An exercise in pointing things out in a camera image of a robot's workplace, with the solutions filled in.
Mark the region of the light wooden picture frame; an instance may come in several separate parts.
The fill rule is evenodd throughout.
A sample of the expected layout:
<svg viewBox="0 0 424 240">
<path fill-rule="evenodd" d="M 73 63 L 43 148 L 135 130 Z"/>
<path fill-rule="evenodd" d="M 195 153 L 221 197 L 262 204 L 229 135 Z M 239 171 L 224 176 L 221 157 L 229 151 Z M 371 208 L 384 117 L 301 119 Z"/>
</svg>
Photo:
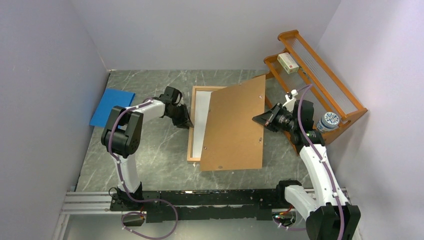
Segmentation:
<svg viewBox="0 0 424 240">
<path fill-rule="evenodd" d="M 194 124 L 195 121 L 195 107 L 194 104 L 196 102 L 196 91 L 218 91 L 220 89 L 225 88 L 224 86 L 194 86 L 192 88 L 192 94 L 191 94 L 191 103 L 190 103 L 190 119 L 192 123 Z M 194 127 L 191 127 L 188 131 L 188 147 L 187 147 L 187 161 L 191 164 L 197 164 L 200 163 L 200 158 L 192 158 L 192 144 L 193 144 L 193 133 L 194 133 Z"/>
</svg>

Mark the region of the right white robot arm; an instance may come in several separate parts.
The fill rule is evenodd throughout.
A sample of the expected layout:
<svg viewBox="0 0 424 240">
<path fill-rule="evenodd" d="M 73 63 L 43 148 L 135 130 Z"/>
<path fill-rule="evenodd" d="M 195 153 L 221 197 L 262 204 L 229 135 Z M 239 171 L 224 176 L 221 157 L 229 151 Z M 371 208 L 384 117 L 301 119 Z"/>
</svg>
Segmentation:
<svg viewBox="0 0 424 240">
<path fill-rule="evenodd" d="M 269 131 L 289 133 L 312 182 L 314 197 L 296 180 L 280 181 L 275 202 L 282 208 L 294 207 L 304 219 L 304 230 L 311 240 L 352 240 L 361 218 L 360 209 L 349 202 L 334 176 L 325 140 L 314 129 L 314 104 L 297 99 L 297 95 L 295 89 L 287 92 L 284 103 L 276 103 L 252 118 Z"/>
</svg>

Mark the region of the brown cardboard backing board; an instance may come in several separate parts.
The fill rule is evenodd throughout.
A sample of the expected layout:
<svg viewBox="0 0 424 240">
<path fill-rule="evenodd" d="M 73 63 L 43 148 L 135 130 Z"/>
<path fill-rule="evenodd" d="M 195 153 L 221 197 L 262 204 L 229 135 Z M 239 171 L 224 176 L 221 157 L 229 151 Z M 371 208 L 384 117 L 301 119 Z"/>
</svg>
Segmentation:
<svg viewBox="0 0 424 240">
<path fill-rule="evenodd" d="M 261 169 L 264 128 L 253 117 L 265 111 L 266 77 L 213 91 L 204 132 L 200 170 Z"/>
</svg>

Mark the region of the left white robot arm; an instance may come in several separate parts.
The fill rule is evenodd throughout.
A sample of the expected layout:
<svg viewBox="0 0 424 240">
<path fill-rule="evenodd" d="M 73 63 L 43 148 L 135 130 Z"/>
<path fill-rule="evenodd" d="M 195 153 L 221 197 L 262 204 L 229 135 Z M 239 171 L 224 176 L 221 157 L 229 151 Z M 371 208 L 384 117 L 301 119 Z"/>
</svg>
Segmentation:
<svg viewBox="0 0 424 240">
<path fill-rule="evenodd" d="M 183 93 L 174 87 L 167 86 L 161 95 L 149 97 L 138 105 L 114 106 L 103 128 L 101 144 L 116 167 L 117 194 L 130 210 L 139 209 L 144 202 L 143 186 L 133 158 L 141 143 L 143 125 L 164 117 L 179 129 L 194 126 Z"/>
</svg>

